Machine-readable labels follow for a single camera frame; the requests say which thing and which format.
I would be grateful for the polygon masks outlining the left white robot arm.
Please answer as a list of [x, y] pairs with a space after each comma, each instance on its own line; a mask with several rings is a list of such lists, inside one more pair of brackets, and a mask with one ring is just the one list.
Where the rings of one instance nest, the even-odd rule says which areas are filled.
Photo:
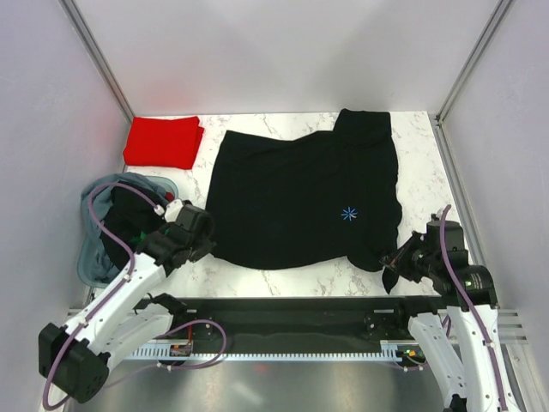
[[196, 262], [214, 247], [210, 229], [167, 223], [132, 251], [128, 264], [105, 291], [63, 325], [47, 324], [39, 333], [39, 373], [45, 378], [42, 405], [52, 411], [50, 389], [85, 403], [107, 387], [114, 368], [155, 338], [182, 336], [199, 325], [222, 330], [212, 319], [191, 318], [169, 294], [153, 297], [141, 311], [139, 301], [176, 269]]

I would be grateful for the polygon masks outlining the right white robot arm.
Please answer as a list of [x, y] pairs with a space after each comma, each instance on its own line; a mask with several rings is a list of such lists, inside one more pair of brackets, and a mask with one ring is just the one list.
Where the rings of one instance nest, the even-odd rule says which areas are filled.
[[442, 297], [458, 345], [443, 336], [437, 310], [425, 302], [393, 316], [395, 332], [413, 337], [425, 354], [447, 411], [517, 411], [498, 334], [498, 299], [490, 271], [468, 262], [463, 229], [430, 222], [384, 257], [383, 286], [428, 278]]

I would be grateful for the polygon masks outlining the black t shirt with logo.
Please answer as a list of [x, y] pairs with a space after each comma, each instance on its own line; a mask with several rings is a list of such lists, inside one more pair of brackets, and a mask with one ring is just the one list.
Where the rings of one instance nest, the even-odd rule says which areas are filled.
[[344, 109], [331, 130], [291, 141], [229, 130], [206, 202], [213, 255], [255, 270], [345, 258], [379, 271], [397, 248], [397, 180], [386, 112]]

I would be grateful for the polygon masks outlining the blue plastic laundry basket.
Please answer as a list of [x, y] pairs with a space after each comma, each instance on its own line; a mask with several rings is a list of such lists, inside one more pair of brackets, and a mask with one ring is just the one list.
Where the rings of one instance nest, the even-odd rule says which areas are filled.
[[176, 184], [158, 176], [142, 175], [140, 173], [114, 173], [95, 180], [81, 192], [81, 217], [85, 228], [85, 237], [78, 258], [77, 273], [81, 281], [93, 288], [104, 288], [118, 274], [118, 269], [108, 257], [100, 235], [99, 226], [93, 220], [88, 206], [90, 195], [97, 186], [110, 183], [121, 183], [147, 189], [153, 194], [165, 196], [171, 193], [178, 197]]

